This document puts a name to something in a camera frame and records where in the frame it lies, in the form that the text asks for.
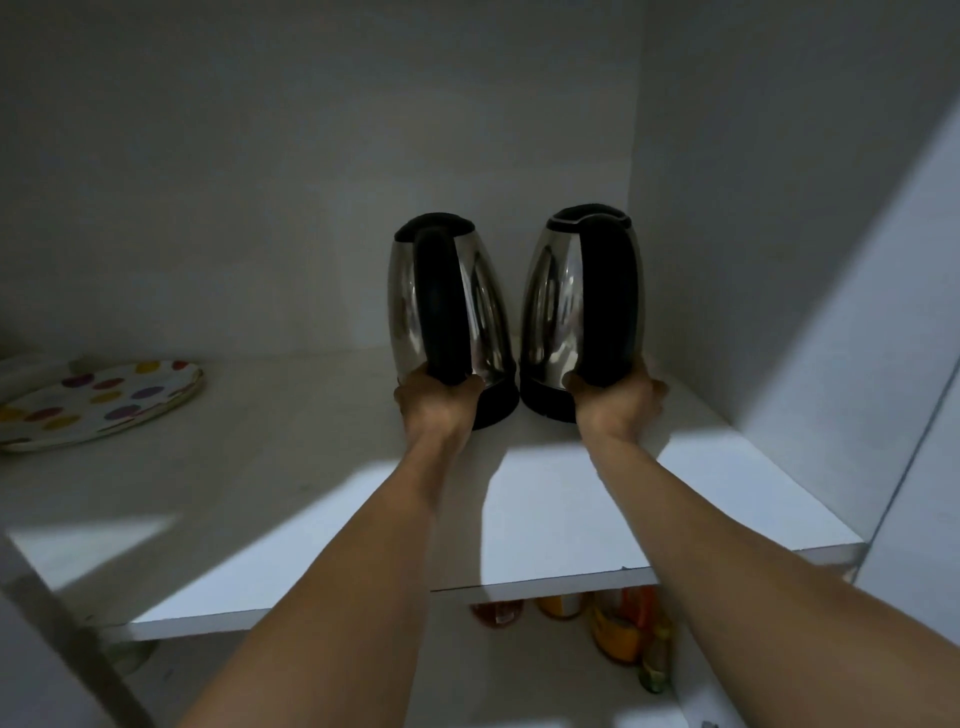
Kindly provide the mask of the white cupboard door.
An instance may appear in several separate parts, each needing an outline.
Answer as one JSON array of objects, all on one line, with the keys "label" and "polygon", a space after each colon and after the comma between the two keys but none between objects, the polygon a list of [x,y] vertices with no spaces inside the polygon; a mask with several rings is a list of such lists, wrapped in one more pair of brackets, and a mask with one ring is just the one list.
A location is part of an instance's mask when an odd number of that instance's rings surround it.
[{"label": "white cupboard door", "polygon": [[960,360],[855,583],[960,646]]},{"label": "white cupboard door", "polygon": [[0,595],[117,728],[157,728],[111,664],[98,637],[78,625],[1,526]]}]

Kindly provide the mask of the person's left hand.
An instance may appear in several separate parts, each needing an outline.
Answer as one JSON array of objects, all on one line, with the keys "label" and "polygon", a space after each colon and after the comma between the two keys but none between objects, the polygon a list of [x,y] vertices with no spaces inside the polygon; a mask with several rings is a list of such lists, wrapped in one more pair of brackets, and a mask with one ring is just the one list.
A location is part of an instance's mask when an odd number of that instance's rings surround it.
[{"label": "person's left hand", "polygon": [[429,373],[426,363],[398,384],[393,398],[408,450],[427,447],[445,458],[462,452],[474,429],[479,398],[460,397],[459,384],[441,382]]}]

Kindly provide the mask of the person's right forearm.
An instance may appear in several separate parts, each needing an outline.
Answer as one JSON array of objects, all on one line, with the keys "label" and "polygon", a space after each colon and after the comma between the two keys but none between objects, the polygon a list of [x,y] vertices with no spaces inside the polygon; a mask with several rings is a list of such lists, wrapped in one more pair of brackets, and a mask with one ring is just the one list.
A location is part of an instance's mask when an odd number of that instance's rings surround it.
[{"label": "person's right forearm", "polygon": [[630,419],[579,424],[601,480],[750,728],[960,728],[960,647],[743,526]]}]

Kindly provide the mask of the small green-capped bottle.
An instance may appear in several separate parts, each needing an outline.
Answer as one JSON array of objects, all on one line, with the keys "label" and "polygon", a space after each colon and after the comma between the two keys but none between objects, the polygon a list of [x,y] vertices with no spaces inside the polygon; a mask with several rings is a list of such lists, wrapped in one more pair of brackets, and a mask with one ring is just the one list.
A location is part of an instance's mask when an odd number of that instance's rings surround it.
[{"label": "small green-capped bottle", "polygon": [[672,633],[671,621],[662,617],[654,624],[652,637],[642,652],[638,681],[642,688],[651,695],[661,695],[668,687]]}]

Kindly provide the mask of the steel kettle with silver-rimmed lid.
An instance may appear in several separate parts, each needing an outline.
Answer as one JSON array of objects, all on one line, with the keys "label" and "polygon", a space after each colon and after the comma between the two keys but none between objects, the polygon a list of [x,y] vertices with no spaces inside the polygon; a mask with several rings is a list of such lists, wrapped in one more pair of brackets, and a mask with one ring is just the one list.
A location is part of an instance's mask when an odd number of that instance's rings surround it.
[{"label": "steel kettle with silver-rimmed lid", "polygon": [[538,415],[574,424],[568,374],[593,387],[618,383],[642,356],[645,323],[642,255],[631,217],[598,202],[554,213],[527,275],[522,402]]}]

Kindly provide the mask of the white cupboard shelf board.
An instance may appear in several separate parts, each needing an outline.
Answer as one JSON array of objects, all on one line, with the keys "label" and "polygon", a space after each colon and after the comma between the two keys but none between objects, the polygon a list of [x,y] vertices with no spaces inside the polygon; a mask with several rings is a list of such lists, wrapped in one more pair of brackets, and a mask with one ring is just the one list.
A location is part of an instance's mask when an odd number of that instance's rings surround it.
[{"label": "white cupboard shelf board", "polygon": [[[0,525],[105,640],[252,627],[402,456],[388,347],[203,369],[171,414],[0,456]],[[434,598],[462,602],[657,580],[576,427],[524,406],[471,435],[427,575]]]}]

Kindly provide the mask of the steel kettle with black lid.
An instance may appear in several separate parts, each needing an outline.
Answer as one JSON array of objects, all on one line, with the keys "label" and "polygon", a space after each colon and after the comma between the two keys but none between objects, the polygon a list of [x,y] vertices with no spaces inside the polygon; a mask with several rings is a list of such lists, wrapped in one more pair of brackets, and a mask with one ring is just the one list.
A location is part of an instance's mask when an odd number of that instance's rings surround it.
[{"label": "steel kettle with black lid", "polygon": [[426,366],[456,386],[484,382],[473,429],[509,417],[520,402],[517,362],[498,279],[474,222],[452,213],[418,215],[394,234],[388,324],[399,381]]}]

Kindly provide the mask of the jar with red contents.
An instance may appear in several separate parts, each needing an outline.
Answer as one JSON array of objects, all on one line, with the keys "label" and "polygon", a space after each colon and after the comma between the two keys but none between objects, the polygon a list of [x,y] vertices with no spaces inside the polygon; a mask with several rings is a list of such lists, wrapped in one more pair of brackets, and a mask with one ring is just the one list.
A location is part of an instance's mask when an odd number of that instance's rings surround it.
[{"label": "jar with red contents", "polygon": [[472,603],[469,609],[482,625],[488,628],[505,628],[522,616],[524,600]]}]

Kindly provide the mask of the person's right hand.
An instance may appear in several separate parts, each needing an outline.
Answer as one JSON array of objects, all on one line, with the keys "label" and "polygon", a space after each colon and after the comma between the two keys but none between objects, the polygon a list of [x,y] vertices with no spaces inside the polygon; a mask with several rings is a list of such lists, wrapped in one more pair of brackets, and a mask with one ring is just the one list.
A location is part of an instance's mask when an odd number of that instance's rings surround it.
[{"label": "person's right hand", "polygon": [[669,386],[651,376],[642,356],[630,371],[592,397],[572,397],[575,421],[588,451],[610,442],[640,442],[642,432],[664,410]]}]

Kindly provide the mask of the person's left forearm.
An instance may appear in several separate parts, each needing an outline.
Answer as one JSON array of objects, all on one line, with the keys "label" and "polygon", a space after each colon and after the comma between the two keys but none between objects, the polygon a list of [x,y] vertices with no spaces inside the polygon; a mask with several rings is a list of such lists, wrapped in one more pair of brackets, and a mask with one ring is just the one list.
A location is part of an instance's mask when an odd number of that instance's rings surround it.
[{"label": "person's left forearm", "polygon": [[415,435],[176,728],[402,728],[440,497],[469,436]]}]

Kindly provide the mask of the polka dot plate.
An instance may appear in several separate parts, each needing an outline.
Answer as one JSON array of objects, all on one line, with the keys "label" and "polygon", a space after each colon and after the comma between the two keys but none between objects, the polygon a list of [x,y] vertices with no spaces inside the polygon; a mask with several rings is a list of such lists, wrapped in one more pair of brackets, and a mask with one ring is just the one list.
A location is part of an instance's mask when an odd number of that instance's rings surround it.
[{"label": "polka dot plate", "polygon": [[0,452],[35,453],[126,431],[185,404],[204,382],[203,368],[185,360],[72,374],[0,404]]}]

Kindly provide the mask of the jar with orange contents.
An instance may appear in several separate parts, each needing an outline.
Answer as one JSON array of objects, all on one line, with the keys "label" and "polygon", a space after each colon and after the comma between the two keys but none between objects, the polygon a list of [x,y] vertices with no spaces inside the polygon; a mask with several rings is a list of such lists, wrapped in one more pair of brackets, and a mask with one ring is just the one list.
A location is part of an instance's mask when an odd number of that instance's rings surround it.
[{"label": "jar with orange contents", "polygon": [[573,592],[537,597],[534,603],[547,618],[565,622],[574,620],[582,614],[586,599],[582,592]]}]

